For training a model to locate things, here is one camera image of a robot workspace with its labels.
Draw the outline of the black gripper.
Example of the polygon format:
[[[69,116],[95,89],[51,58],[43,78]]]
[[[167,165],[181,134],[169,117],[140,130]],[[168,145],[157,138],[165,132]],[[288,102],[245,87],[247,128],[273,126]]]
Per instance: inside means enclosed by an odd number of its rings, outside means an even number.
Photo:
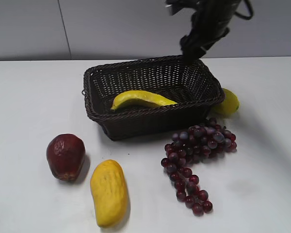
[[[195,10],[191,16],[191,31],[180,40],[184,62],[191,64],[203,57],[214,43],[229,33],[228,24],[236,12],[239,0],[167,0],[170,14],[184,8]]]

